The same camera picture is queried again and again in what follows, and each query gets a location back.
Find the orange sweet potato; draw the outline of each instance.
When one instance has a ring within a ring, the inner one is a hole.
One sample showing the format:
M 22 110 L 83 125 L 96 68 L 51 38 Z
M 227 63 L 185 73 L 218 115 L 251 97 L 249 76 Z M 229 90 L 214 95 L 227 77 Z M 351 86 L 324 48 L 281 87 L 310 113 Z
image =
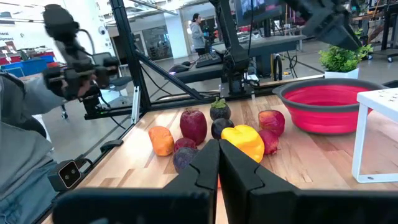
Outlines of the orange sweet potato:
M 155 126 L 149 130 L 148 134 L 155 154 L 168 156 L 173 152 L 174 139 L 167 128 Z

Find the wooden table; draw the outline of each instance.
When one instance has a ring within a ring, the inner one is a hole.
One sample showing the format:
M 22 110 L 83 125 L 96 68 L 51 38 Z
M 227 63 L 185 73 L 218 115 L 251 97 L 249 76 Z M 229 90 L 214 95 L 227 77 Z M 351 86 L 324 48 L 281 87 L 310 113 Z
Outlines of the wooden table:
M 321 136 L 308 134 L 292 124 L 290 114 L 277 96 L 228 102 L 235 125 L 248 124 L 258 129 L 257 114 L 262 110 L 279 110 L 286 119 L 285 132 L 279 139 L 279 150 L 265 156 L 261 164 L 279 177 L 302 189 L 397 190 L 398 183 L 359 184 L 351 175 L 355 135 Z M 210 105 L 194 106 L 208 122 L 208 133 L 202 148 L 212 138 Z M 148 130 L 154 126 L 170 129 L 174 140 L 182 138 L 180 116 L 184 108 L 147 113 L 125 135 L 124 144 L 113 149 L 88 174 L 81 187 L 147 187 L 161 188 L 177 173 L 172 156 L 156 156 Z M 369 115 L 363 154 L 363 172 L 396 172 L 398 169 L 398 124 L 373 111 Z M 221 190 L 218 191 L 217 223 L 227 223 Z M 47 218 L 44 223 L 51 223 Z

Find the orange vegetable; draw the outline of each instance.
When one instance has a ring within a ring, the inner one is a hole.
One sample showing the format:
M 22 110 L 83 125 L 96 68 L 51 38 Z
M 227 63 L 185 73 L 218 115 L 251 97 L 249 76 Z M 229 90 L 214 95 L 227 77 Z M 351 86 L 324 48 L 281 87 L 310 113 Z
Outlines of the orange vegetable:
M 149 130 L 148 134 L 155 154 L 168 156 L 173 152 L 174 139 L 167 128 L 155 126 Z
M 243 151 L 256 162 L 260 162 L 264 155 L 264 142 L 259 133 L 248 125 L 237 125 L 235 128 L 224 128 L 221 138 Z

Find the red collapsible bowl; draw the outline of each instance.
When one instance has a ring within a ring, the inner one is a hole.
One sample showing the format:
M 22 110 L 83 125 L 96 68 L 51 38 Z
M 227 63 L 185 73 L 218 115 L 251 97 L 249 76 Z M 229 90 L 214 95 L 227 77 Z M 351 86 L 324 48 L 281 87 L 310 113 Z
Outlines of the red collapsible bowl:
M 383 88 L 362 80 L 329 78 L 290 83 L 272 92 L 282 100 L 298 128 L 317 134 L 345 134 L 356 131 L 357 94 Z

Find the potted plant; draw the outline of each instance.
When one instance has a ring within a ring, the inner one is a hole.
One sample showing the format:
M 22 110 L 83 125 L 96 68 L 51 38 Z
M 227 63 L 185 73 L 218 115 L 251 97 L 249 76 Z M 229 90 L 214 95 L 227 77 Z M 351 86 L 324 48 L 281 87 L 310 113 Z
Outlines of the potted plant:
M 361 33 L 362 29 L 355 32 L 357 36 Z M 372 51 L 370 45 L 355 51 L 330 45 L 328 51 L 319 51 L 319 62 L 326 68 L 325 78 L 358 78 L 358 64 Z

